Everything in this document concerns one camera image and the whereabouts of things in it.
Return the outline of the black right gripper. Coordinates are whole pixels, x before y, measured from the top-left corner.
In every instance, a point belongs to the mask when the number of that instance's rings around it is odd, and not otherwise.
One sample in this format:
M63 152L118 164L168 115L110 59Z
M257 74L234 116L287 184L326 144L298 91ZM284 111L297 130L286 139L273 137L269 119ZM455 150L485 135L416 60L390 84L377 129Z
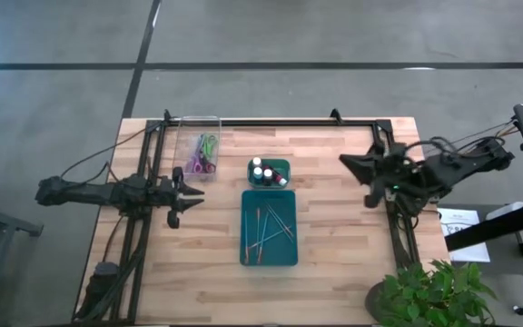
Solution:
M406 144L392 144L387 154L372 145L367 154L341 154L339 160L350 170L360 184L368 184L370 193L365 206L375 208L385 197L386 189L395 186L406 174Z

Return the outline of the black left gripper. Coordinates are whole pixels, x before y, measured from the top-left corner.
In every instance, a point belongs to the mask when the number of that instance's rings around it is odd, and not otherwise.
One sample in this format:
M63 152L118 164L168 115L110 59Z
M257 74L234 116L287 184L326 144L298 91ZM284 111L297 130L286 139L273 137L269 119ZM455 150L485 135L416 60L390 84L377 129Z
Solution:
M167 213L167 224L172 229L180 227L179 213L184 213L186 210L204 202L203 199L180 198L180 193L188 196L203 195L203 191L184 183L183 169L180 166L173 168L171 177L162 176L159 192L163 198L163 204L170 207Z

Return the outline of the green-handled scissors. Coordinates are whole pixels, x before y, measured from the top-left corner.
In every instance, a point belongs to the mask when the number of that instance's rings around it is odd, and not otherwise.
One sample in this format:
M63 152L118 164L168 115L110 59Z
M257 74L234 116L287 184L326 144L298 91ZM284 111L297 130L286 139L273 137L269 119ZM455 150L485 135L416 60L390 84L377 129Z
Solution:
M218 139L214 134L201 134L197 143L196 153L201 158L211 160L217 143Z

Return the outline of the clear plastic container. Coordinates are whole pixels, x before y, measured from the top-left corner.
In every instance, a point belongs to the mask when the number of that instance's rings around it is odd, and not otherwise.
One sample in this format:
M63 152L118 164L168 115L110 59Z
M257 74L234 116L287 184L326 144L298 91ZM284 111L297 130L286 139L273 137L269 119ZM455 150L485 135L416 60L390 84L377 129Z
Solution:
M173 167L180 166L183 169L184 178L199 182L212 182L216 179L216 172L207 173L186 173L185 165L188 159L197 154L197 143L201 134L214 134L218 143L214 148L216 170L221 145L222 121L217 116L184 116L180 119L177 134L175 151L173 156Z

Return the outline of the small teal plastic bin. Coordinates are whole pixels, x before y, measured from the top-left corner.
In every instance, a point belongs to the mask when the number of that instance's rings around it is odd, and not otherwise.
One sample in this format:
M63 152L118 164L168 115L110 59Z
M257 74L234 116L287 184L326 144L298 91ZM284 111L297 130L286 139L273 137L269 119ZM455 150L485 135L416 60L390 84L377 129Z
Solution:
M261 168L262 168L262 170L264 170L265 168L272 168L273 166L274 167L283 167L283 168L286 168L286 169L289 170L288 176L287 176L288 183L289 183L289 180L291 179L291 166L290 166L290 163L287 160L285 160L285 159L263 159L263 158L261 158ZM253 176L252 176L252 171L253 171L254 168L255 167L252 166L252 160L250 160L248 165L247 165L247 180L248 180L249 184L252 187L254 187L254 188L266 188L266 189L282 189L282 188L284 188L284 187L280 187L278 184L276 184L274 182L274 177L273 177L273 182L272 182L271 186L265 186L263 183L256 184L253 181Z

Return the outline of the large blue plastic bin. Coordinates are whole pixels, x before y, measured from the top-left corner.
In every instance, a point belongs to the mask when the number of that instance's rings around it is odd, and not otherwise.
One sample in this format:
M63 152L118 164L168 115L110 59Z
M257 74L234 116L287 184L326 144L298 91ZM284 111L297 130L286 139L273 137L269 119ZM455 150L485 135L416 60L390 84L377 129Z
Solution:
M261 209L260 240L266 212L265 203L269 203L275 212L281 217L285 224L291 229L293 236L291 241L284 234L279 235L264 243L261 264L257 263L258 252L256 247L249 249L249 264L244 264L244 239L243 239L243 214L248 215L248 244L256 243L256 209ZM242 193L241 227L240 227L240 263L243 266L294 266L298 263L298 240L297 240L297 210L295 193L290 190L248 190ZM279 225L269 215L265 236L281 231Z

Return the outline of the black plant pot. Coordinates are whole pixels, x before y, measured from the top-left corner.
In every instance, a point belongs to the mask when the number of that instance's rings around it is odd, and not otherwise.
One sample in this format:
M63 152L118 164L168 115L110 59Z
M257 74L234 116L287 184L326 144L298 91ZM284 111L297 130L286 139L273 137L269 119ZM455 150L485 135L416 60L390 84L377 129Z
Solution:
M376 323L382 322L384 310L389 306L390 297L385 292L384 282L373 285L364 300L364 306Z

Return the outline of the green leafy plant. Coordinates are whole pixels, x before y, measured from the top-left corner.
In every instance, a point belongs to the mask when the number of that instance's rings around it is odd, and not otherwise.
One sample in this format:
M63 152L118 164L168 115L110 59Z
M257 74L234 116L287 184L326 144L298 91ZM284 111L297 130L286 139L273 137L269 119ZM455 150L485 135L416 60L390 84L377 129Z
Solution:
M484 295L496 294L481 281L476 263L454 266L431 262L427 271L419 263L383 278L390 297L381 327L493 327L496 319Z

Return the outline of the white box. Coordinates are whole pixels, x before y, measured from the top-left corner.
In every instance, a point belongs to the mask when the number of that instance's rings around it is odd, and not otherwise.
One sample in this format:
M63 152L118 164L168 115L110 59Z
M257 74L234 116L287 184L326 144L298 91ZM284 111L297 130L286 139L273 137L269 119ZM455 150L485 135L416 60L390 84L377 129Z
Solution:
M514 203L506 204L504 206L499 207L496 210L493 210L493 211L489 212L486 215L486 220L488 221L488 220L492 220L492 219L498 218L501 215L514 212L514 211L519 210L521 208L523 208L523 202L514 202Z

